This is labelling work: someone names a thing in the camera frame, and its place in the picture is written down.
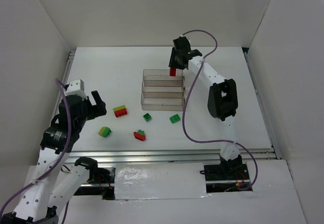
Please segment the red lego brick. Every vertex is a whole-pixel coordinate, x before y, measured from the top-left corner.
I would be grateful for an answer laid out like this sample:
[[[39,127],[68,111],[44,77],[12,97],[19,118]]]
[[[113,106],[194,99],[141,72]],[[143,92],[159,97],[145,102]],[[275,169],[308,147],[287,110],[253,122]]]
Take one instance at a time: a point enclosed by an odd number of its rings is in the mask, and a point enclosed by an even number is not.
[[[176,76],[177,69],[175,67],[170,67],[170,76],[175,77]]]

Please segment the red and green lego piece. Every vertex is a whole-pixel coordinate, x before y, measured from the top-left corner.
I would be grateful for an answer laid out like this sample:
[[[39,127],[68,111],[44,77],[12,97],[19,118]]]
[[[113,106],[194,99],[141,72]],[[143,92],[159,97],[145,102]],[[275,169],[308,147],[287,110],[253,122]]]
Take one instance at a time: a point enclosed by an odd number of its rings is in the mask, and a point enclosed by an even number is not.
[[[145,132],[143,130],[134,131],[133,135],[137,140],[140,140],[140,141],[146,140]]]

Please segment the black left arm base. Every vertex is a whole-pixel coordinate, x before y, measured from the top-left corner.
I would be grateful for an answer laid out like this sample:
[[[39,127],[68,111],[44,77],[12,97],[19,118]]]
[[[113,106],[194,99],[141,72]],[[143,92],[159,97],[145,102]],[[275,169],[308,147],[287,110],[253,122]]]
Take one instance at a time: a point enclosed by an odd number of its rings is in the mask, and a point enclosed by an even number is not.
[[[17,217],[16,212],[6,213],[1,218],[1,224],[57,224],[59,221],[59,217],[56,213],[57,207],[47,208],[47,214],[44,218],[35,221],[33,217],[28,217],[27,219],[23,219]]]

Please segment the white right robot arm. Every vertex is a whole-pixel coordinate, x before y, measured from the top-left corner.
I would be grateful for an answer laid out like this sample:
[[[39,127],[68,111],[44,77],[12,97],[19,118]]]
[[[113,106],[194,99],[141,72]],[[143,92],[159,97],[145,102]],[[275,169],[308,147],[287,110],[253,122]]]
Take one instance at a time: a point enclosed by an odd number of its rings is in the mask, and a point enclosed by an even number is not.
[[[183,107],[182,128],[185,136],[194,143],[223,143],[220,150],[220,161],[223,163],[241,161],[239,147],[234,140],[196,140],[189,136],[185,128],[185,114],[189,98],[196,81],[200,79],[209,90],[207,101],[209,114],[221,121],[231,133],[234,133],[234,117],[238,108],[235,80],[221,76],[206,62],[206,56],[203,56],[199,50],[191,48],[190,41],[186,36],[182,35],[173,40],[173,44],[169,61],[170,76],[174,77],[177,69],[187,69],[195,74]]]

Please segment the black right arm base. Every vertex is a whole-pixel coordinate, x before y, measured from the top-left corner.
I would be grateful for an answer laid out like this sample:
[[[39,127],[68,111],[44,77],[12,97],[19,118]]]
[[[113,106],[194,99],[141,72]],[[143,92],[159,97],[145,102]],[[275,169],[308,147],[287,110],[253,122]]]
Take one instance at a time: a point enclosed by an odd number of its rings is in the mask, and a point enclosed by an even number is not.
[[[204,165],[200,174],[204,175],[205,180],[209,182],[249,182],[250,180],[246,164],[228,172],[225,172],[220,164]]]

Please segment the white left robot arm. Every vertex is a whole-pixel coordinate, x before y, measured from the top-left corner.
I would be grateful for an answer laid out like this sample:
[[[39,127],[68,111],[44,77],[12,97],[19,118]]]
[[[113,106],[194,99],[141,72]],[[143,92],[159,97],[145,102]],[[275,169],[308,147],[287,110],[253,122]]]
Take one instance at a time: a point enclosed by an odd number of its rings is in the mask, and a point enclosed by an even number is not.
[[[85,122],[107,113],[99,93],[91,94],[95,104],[77,92],[64,92],[59,113],[43,134],[35,180],[19,192],[22,195],[19,204],[2,217],[2,223],[59,223],[59,216],[67,215],[69,201],[79,187],[98,178],[98,162],[80,157],[62,182],[56,184]]]

